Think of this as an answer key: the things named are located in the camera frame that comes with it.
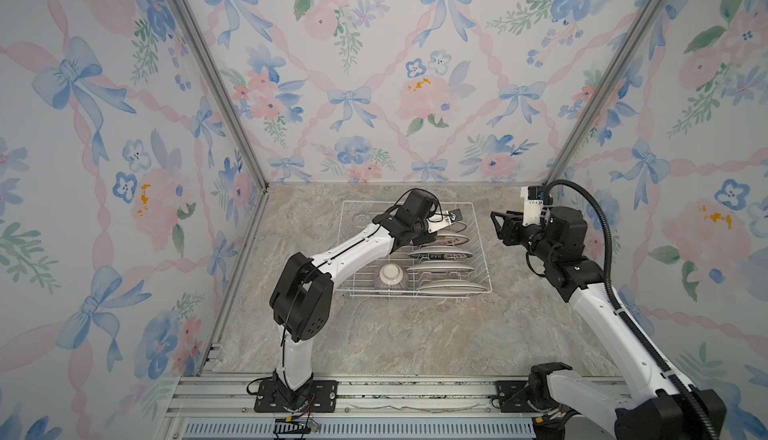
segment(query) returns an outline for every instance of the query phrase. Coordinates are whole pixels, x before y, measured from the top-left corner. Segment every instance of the dish rack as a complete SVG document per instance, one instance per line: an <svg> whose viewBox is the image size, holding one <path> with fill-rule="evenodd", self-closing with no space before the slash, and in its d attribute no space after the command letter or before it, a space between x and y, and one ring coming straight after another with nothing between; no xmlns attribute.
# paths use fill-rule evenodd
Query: dish rack
<svg viewBox="0 0 768 440"><path fill-rule="evenodd" d="M357 235L368 223L373 220L373 217L384 212L391 202L363 202L356 200L346 200L342 205L341 220L339 223L339 238L338 243L341 243L354 235ZM386 257L370 262L365 265L357 273L350 278L344 280L341 285L336 287L336 291L342 291L349 293L351 296L378 296L382 298L430 298L430 299L461 299L468 298L474 295L484 295L485 293L491 293L493 288L491 286L491 276L488 272L488 264L485 262L485 251L482 247L482 241L480 240L480 231L478 229L477 216L475 216L475 206L469 202L460 203L448 203L442 202L441 208L443 211L449 211L453 209L460 209L462 211L462 217L467 228L463 231L459 231L459 228L455 228L455 225L448 227L446 230L453 231L455 233L461 233L469 237L469 241L458 247L473 254L472 258L466 259L463 262L475 268L472 272L466 273L428 273L428 272L412 272L408 273L408 267L416 265L421 260L412 259L408 257L408 253L417 250L418 247L411 245L403 246L395 253L391 253ZM404 290L380 290L373 286L373 279L378 275L381 267L387 263L397 263L402 268L405 275L408 277L408 286ZM471 281L478 285L485 287L486 291L475 293L474 295L426 295L416 289L427 281L456 278Z"/></svg>

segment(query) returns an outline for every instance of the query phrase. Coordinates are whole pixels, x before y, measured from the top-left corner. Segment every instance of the black mounting plate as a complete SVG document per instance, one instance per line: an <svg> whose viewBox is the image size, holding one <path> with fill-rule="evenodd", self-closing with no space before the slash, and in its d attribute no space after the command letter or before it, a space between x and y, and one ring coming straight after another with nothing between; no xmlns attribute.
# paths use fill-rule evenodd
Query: black mounting plate
<svg viewBox="0 0 768 440"><path fill-rule="evenodd" d="M528 404L528 395L526 393L521 394L514 400L508 399L525 388L526 380L499 380L496 382L496 395L498 396L498 404L501 406L502 413L530 413L536 412Z"/></svg>
<svg viewBox="0 0 768 440"><path fill-rule="evenodd" d="M333 413L336 410L336 390L339 382L336 380L312 380L310 385L310 397L312 401L312 413ZM283 398L275 388L275 382L270 378L259 384L254 404L256 413L286 413L283 406Z"/></svg>

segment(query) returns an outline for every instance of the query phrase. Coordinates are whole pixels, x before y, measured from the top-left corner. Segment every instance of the floral wallpaper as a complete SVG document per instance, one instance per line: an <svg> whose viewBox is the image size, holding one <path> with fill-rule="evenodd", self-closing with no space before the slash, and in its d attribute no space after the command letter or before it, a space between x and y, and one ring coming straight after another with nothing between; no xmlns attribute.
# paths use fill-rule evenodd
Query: floral wallpaper
<svg viewBox="0 0 768 440"><path fill-rule="evenodd" d="M524 183L640 0L188 1L269 180Z"/></svg>
<svg viewBox="0 0 768 440"><path fill-rule="evenodd" d="M768 438L766 9L669 0L564 172L608 216L622 301L723 398L722 438L734 440ZM564 116L578 117L599 75L584 72ZM600 261L594 211L568 189L556 195L592 220L586 254Z"/></svg>
<svg viewBox="0 0 768 440"><path fill-rule="evenodd" d="M166 0L0 1L0 439L153 438L258 188Z"/></svg>

